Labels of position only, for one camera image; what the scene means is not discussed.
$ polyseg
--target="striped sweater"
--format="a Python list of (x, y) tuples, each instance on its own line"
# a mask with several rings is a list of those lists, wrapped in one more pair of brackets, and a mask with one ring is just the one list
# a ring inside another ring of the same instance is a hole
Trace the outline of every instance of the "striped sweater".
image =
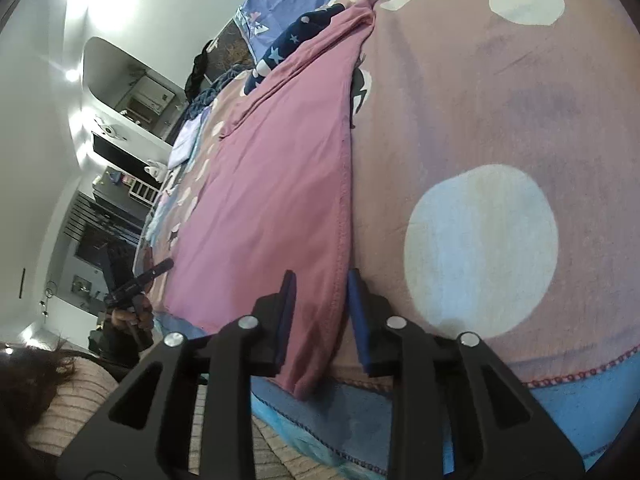
[[(27, 434), (27, 443), (60, 456), (118, 383), (92, 361), (76, 358), (76, 373), (58, 388), (58, 394), (39, 422)], [(198, 472), (200, 437), (206, 388), (200, 386), (193, 417), (189, 470)], [(286, 446), (274, 431), (254, 417), (254, 458), (257, 480), (340, 480), (338, 473)]]

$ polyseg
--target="person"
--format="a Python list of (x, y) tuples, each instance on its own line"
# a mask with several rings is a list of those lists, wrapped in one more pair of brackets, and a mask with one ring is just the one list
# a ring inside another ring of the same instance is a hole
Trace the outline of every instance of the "person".
[[(122, 328), (120, 316), (114, 323)], [(2, 472), (12, 480), (56, 480), (54, 457), (78, 434), (118, 387), (127, 368), (90, 354), (70, 351), (60, 340), (47, 351), (11, 346), (0, 351), (0, 442)], [(197, 473), (205, 402), (200, 386), (195, 405), (189, 468)], [(336, 478), (336, 472), (286, 446), (263, 422), (254, 418), (257, 480), (294, 480), (300, 469), (305, 480)]]
[(140, 318), (128, 310), (113, 310), (89, 333), (89, 350), (127, 368), (140, 362), (139, 352), (153, 344), (151, 304), (143, 296)]

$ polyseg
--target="ceiling light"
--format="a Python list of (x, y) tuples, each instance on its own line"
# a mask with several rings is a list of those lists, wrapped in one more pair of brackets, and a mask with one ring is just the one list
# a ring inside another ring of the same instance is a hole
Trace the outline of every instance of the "ceiling light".
[(66, 80), (75, 83), (80, 79), (80, 71), (72, 68), (71, 70), (67, 70), (65, 74)]

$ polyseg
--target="black clamp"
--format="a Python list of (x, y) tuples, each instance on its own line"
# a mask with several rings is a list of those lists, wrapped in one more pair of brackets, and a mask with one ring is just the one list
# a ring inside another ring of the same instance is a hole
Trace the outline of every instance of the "black clamp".
[[(394, 377), (389, 480), (574, 480), (582, 457), (530, 391), (473, 332), (425, 333), (348, 278), (358, 357), (370, 377)], [(454, 471), (444, 475), (443, 406)]]
[[(296, 301), (288, 270), (277, 294), (219, 333), (165, 336), (122, 381), (58, 460), (60, 480), (255, 480), (250, 377), (286, 357)], [(188, 471), (198, 380), (209, 374), (200, 474)]]

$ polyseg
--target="hair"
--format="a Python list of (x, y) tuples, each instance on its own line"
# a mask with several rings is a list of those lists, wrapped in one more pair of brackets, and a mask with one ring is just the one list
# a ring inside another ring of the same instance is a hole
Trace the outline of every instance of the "hair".
[(74, 360), (63, 353), (65, 342), (53, 351), (12, 346), (11, 355), (0, 352), (0, 402), (23, 437), (75, 372)]

